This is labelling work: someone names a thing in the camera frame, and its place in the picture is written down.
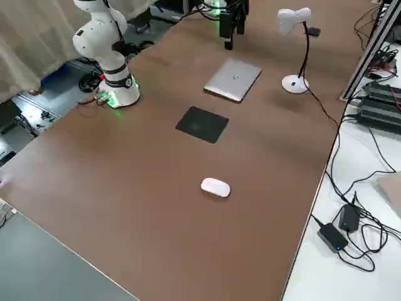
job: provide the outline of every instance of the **laptop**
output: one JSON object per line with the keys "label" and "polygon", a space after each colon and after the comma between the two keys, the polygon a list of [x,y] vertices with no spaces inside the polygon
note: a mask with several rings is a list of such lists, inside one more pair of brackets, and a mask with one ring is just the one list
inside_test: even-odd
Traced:
{"label": "laptop", "polygon": [[388,197],[392,209],[401,217],[401,172],[382,177],[379,186]]}
{"label": "laptop", "polygon": [[240,102],[261,71],[259,67],[229,58],[209,80],[204,90]]}

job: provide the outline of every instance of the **white desk lamp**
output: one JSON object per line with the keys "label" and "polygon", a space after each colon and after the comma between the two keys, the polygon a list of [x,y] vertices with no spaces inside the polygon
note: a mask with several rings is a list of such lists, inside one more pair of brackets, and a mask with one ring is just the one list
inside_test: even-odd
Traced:
{"label": "white desk lamp", "polygon": [[301,69],[297,75],[288,75],[283,78],[281,85],[289,93],[301,94],[308,91],[309,83],[303,78],[303,73],[306,67],[306,61],[308,60],[309,53],[309,35],[308,27],[306,25],[307,20],[311,17],[311,10],[309,8],[301,8],[297,11],[291,9],[280,9],[278,11],[278,21],[280,25],[280,31],[283,34],[289,34],[294,29],[295,25],[302,23],[305,28],[306,35],[306,55]]}

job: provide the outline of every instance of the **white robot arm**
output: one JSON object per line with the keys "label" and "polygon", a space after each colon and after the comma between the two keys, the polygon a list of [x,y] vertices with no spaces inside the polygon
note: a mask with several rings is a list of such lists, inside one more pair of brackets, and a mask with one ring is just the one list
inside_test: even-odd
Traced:
{"label": "white robot arm", "polygon": [[113,49],[128,28],[127,20],[107,0],[74,0],[74,3],[91,14],[91,21],[75,33],[73,43],[80,55],[96,60],[103,70],[105,79],[99,85],[99,94],[113,108],[135,103],[140,96],[138,85],[125,57]]}

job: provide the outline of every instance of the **lamp base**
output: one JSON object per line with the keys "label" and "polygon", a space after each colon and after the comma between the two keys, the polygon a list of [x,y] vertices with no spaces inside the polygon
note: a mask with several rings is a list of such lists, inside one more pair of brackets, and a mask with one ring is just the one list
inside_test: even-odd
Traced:
{"label": "lamp base", "polygon": [[303,77],[298,77],[298,75],[293,74],[284,77],[281,80],[281,86],[289,93],[302,94],[308,91],[309,83],[307,80],[304,82]]}

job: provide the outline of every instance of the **red wire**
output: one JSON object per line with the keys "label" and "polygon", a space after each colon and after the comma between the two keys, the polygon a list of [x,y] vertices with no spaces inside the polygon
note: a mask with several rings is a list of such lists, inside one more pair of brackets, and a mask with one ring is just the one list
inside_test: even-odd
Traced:
{"label": "red wire", "polygon": [[394,97],[395,104],[397,105],[397,108],[401,111],[401,105],[398,103],[397,97],[395,96],[395,93],[393,91],[393,87],[391,87],[391,86],[389,86],[389,87],[390,87],[391,94]]}

